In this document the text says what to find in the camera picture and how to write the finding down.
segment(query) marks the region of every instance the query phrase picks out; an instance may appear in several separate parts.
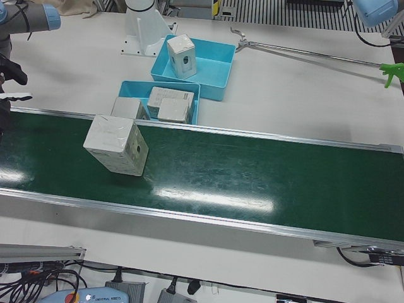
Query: black cable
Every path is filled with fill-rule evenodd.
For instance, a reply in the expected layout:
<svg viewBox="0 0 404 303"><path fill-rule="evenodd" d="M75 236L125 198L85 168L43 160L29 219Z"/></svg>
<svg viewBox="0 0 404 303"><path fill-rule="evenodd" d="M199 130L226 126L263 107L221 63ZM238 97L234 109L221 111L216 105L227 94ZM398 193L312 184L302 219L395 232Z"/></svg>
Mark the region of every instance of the black cable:
<svg viewBox="0 0 404 303"><path fill-rule="evenodd" d="M175 287L177 286L178 277L173 277L170 286L166 289L169 294L175 295Z"/></svg>
<svg viewBox="0 0 404 303"><path fill-rule="evenodd" d="M123 280L122 280L122 267L121 266L118 266L118 269L117 269L117 271L115 273L115 277L114 277L114 279L112 279L111 282L115 282L115 283L122 283L123 282Z"/></svg>
<svg viewBox="0 0 404 303"><path fill-rule="evenodd" d="M116 268L99 268L99 267L94 267L94 266L90 266L90 265L85 265L83 264L84 262L79 262L79 261L72 261L70 263L66 263L65 266L70 266L70 265L80 265L84 268L88 268L90 270L98 270L98 271L117 271L118 267Z"/></svg>
<svg viewBox="0 0 404 303"><path fill-rule="evenodd" d="M339 247L336 248L336 250L338 251L338 253L340 254L340 256L349 264L354 265L356 267L361 267L361 268L367 268L367 267L374 267L377 266L376 264L370 264L370 263L356 263L354 261L352 261L351 259L348 259L341 251L341 249Z"/></svg>
<svg viewBox="0 0 404 303"><path fill-rule="evenodd" d="M73 275L76 278L76 283L59 278L58 276L61 273ZM4 290L4 292L0 294L0 299L5 295L10 294L9 303L34 303L38 300L45 284L51 280L66 282L74 288L73 297L70 303L74 302L80 281L82 281L85 287L87 287L86 281L76 271L56 268L54 270L44 270L35 274L25 274L17 281L3 283L3 287L1 287L0 290Z"/></svg>
<svg viewBox="0 0 404 303"><path fill-rule="evenodd" d="M394 41L394 42L390 42L389 44L383 44L383 45L379 45L379 44L373 44L370 43L369 41L365 40L364 37L362 37L359 33L359 29L358 29L358 14L355 14L354 18L353 18L353 25L355 27L355 33L356 36L358 36L359 40L362 41L363 43L365 43L366 45L369 46L373 46L373 47L387 47L387 46L392 46L392 45L396 45L396 44L400 44L402 42L404 42L404 38L400 39L399 41Z"/></svg>

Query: cable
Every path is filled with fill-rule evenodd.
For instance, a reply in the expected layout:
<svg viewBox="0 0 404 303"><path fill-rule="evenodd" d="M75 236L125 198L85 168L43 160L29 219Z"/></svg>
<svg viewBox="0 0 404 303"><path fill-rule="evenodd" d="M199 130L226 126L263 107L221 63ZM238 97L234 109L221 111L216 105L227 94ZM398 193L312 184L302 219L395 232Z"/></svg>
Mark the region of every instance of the cable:
<svg viewBox="0 0 404 303"><path fill-rule="evenodd" d="M175 287L177 285L177 280L178 280L177 276L173 277L170 286L166 289L166 292L175 295Z"/></svg>
<svg viewBox="0 0 404 303"><path fill-rule="evenodd" d="M340 256L349 264L354 265L356 267L361 267L361 268L367 268L367 267L374 267L377 266L376 264L370 264L370 263L356 263L354 261L352 261L351 259L348 259L341 251L341 249L339 247L336 248L336 250L338 251L338 253L340 254Z"/></svg>
<svg viewBox="0 0 404 303"><path fill-rule="evenodd" d="M59 278L59 274L73 275L76 282L71 282L64 278ZM79 288L80 281L87 287L86 281L74 270L53 269L44 270L41 272L30 272L10 283L2 283L0 291L0 299L9 294L9 303L34 303L39 298L39 295L45 284L51 280L56 280L56 288L58 289L58 281L66 282L74 288L74 293L70 303L73 303Z"/></svg>
<svg viewBox="0 0 404 303"><path fill-rule="evenodd" d="M384 45L378 45L378 44L373 44L370 43L369 41L365 40L364 37L362 37L359 33L359 29L358 29L358 14L355 14L354 18L353 18L353 25L355 27L355 33L356 36L358 36L359 40L362 41L363 43L369 45L369 46L373 46L373 47L387 47L387 46L392 46L392 45L396 45L396 44L400 44L402 42L404 42L404 38L402 38L399 41L394 41L394 42L390 42L389 44L384 44Z"/></svg>
<svg viewBox="0 0 404 303"><path fill-rule="evenodd" d="M111 282L115 282L115 283L122 283L123 282L123 280L122 280L122 267L121 266L118 266L118 269L117 269L117 271L115 273L115 277Z"/></svg>
<svg viewBox="0 0 404 303"><path fill-rule="evenodd" d="M403 286L403 290L404 290L404 275L403 275L403 267L400 266L400 277L401 277L401 285Z"/></svg>

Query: conveyor belt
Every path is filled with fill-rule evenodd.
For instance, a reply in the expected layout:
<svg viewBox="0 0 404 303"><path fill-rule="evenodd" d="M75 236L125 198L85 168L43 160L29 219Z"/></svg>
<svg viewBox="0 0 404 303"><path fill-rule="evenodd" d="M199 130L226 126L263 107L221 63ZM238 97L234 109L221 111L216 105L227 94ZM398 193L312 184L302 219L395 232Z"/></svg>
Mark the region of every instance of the conveyor belt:
<svg viewBox="0 0 404 303"><path fill-rule="evenodd" d="M354 8L349 7L345 14L346 2L340 9L335 6L288 4L287 0L222 0L223 7L232 7L236 11L234 17L218 17L223 21L354 31ZM383 32L388 23L383 22L373 28L366 28L360 23L359 30L365 33ZM404 24L393 35L404 36Z"/></svg>
<svg viewBox="0 0 404 303"><path fill-rule="evenodd" d="M150 152L143 176L133 177L109 172L82 147L88 119L23 112L12 118L0 144L2 195L70 197L65 204L81 206L103 201L200 222L246 222L260 231L404 245L404 159L387 147L140 126Z"/></svg>

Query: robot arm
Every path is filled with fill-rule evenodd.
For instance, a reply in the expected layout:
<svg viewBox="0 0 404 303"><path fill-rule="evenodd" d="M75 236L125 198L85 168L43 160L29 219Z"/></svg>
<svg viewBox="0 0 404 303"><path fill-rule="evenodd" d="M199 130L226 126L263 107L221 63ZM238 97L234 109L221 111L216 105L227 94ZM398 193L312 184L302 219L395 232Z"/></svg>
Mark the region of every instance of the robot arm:
<svg viewBox="0 0 404 303"><path fill-rule="evenodd" d="M56 8L49 4L34 4L17 1L16 4L0 2L0 93L6 80L14 79L26 85L27 75L21 66L9 60L11 52L10 34L32 33L44 30L56 30L61 26L61 19ZM9 97L0 98L0 139L3 129L9 124Z"/></svg>
<svg viewBox="0 0 404 303"><path fill-rule="evenodd" d="M358 17L367 27L374 27L404 9L404 0L353 0Z"/></svg>

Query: metal rod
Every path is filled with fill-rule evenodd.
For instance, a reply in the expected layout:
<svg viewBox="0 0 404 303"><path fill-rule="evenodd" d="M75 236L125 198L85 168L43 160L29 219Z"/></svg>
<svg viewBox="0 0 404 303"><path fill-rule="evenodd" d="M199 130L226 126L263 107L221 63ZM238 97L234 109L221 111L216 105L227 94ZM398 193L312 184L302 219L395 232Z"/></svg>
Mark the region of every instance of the metal rod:
<svg viewBox="0 0 404 303"><path fill-rule="evenodd" d="M319 57L319 58L323 58L323 59L330 59L330 60L343 61L343 62L347 62L347 63L354 63L354 64L359 64L359 65L364 65L364 66L370 66L372 68L381 67L381 64L379 64L379 63L366 62L366 61L360 61L360 60L355 60L355 59L348 59L348 58L344 58L344 57L336 57L336 56L331 56L331 55L327 55L327 54L320 54L318 52L310 52L308 50L292 49L289 47L270 45L270 44L252 42L252 41L240 41L239 45L241 48L251 47L251 48L258 48L258 49L260 49L260 48L274 49L277 51L293 52L295 54L300 54L300 55L305 55L305 56Z"/></svg>

